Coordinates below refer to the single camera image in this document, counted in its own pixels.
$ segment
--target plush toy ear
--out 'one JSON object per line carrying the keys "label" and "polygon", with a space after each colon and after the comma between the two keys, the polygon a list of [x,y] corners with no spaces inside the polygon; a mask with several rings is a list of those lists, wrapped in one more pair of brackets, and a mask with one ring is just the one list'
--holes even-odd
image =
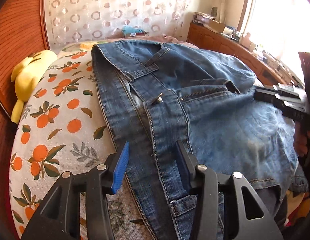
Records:
{"label": "plush toy ear", "polygon": [[26,57],[24,58],[20,63],[18,63],[14,69],[13,72],[11,73],[11,78],[10,81],[14,82],[18,74],[29,65],[29,63],[33,60],[32,57]]}

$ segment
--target hand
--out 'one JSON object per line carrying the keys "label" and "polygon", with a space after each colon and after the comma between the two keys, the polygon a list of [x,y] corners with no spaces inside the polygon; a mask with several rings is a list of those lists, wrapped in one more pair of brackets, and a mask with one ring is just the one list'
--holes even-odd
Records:
{"label": "hand", "polygon": [[[308,138],[310,138],[310,131],[307,132]],[[302,133],[301,124],[295,122],[295,134],[294,134],[294,149],[300,157],[307,154],[307,137]]]}

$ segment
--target window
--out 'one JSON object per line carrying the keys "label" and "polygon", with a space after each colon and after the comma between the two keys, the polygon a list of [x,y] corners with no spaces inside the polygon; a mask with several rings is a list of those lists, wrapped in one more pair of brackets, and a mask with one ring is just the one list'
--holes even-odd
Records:
{"label": "window", "polygon": [[307,0],[255,0],[245,32],[304,82],[298,51],[310,52]]}

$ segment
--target denim fabric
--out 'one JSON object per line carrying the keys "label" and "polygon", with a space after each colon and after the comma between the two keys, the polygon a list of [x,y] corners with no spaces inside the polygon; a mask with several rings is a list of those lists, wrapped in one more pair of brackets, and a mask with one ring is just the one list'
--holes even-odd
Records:
{"label": "denim fabric", "polygon": [[[237,58],[129,40],[94,46],[92,62],[114,145],[130,142],[126,174],[157,239],[188,240],[191,231],[196,196],[183,189],[177,140],[216,172],[240,171],[255,189],[278,188],[278,204],[284,198],[297,164],[294,124],[253,100],[256,76]],[[220,196],[219,239],[222,206]]]}

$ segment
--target plush toy tail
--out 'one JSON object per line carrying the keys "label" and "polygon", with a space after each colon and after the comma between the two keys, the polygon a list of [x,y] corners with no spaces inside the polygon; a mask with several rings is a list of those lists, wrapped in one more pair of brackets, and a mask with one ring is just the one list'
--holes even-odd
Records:
{"label": "plush toy tail", "polygon": [[14,106],[13,112],[11,113],[11,121],[15,123],[19,123],[19,119],[21,116],[21,113],[23,112],[24,108],[24,102],[17,99],[17,102]]}

